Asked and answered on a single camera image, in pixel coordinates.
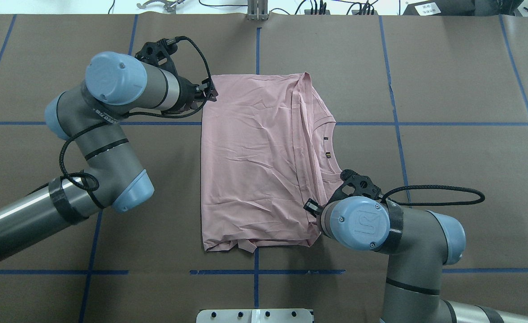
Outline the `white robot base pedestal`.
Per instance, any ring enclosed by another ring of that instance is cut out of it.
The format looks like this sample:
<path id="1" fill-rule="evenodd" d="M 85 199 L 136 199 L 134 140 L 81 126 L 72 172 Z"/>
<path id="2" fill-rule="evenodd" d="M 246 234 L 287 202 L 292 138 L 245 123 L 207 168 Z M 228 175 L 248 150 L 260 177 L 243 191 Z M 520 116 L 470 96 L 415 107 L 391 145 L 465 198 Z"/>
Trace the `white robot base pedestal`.
<path id="1" fill-rule="evenodd" d="M 314 323 L 313 310 L 304 308 L 207 309 L 199 311 L 197 323 Z"/>

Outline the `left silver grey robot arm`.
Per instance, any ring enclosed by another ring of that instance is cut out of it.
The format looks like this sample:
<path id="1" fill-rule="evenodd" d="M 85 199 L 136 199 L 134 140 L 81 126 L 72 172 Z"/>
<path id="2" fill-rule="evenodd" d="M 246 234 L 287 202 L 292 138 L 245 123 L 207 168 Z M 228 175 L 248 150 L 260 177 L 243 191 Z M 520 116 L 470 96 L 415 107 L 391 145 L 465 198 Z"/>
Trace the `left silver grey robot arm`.
<path id="1" fill-rule="evenodd" d="M 186 118 L 216 97 L 204 53 L 184 35 L 147 42 L 133 56 L 94 55 L 81 84 L 45 109 L 64 141 L 61 175 L 0 208 L 0 262 L 108 207 L 123 213 L 151 198 L 155 188 L 120 122 Z"/>

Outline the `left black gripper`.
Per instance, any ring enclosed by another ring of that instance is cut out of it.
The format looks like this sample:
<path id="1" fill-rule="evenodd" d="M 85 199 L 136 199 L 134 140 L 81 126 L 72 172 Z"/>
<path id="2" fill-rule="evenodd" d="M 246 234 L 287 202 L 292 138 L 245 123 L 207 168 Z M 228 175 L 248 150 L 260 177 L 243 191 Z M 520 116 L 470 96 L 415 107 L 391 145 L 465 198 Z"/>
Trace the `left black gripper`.
<path id="1" fill-rule="evenodd" d="M 180 41 L 147 42 L 135 54 L 147 72 L 147 85 L 137 99 L 141 108 L 160 113 L 197 113 L 207 101 L 216 101 L 218 92 L 211 77 L 195 84 L 179 75 L 171 56 L 178 50 Z"/>

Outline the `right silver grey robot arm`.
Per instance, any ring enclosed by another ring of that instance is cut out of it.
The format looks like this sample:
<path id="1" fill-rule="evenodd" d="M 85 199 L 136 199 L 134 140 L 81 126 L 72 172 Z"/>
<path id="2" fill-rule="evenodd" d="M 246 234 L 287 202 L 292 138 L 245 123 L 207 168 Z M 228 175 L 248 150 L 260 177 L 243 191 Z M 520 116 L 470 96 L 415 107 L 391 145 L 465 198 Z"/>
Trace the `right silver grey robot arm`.
<path id="1" fill-rule="evenodd" d="M 320 232 L 354 251 L 388 256 L 381 323 L 528 323 L 528 316 L 442 299 L 442 269 L 456 264 L 466 248 L 461 223 L 448 215 L 418 210 L 390 198 L 404 190 L 438 189 L 485 195 L 471 188 L 409 185 L 383 193 L 368 176 L 352 170 L 327 202 L 309 199 L 303 208 Z"/>

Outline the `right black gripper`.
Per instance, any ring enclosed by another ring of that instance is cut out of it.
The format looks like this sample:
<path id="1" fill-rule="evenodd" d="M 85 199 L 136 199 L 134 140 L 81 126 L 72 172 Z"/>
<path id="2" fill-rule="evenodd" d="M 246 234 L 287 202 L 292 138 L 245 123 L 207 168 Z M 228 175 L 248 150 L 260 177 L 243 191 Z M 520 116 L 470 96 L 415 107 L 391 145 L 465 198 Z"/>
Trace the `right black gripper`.
<path id="1" fill-rule="evenodd" d="M 320 205 L 319 202 L 309 198 L 303 205 L 303 209 L 313 215 L 313 217 L 318 217 L 323 213 L 323 208 L 326 208 L 333 202 L 341 201 L 348 197 L 363 196 L 375 201 L 379 201 L 383 197 L 381 189 L 368 176 L 360 175 L 354 170 L 345 169 L 340 172 L 339 178 L 341 183 L 336 184 L 328 202 Z"/>

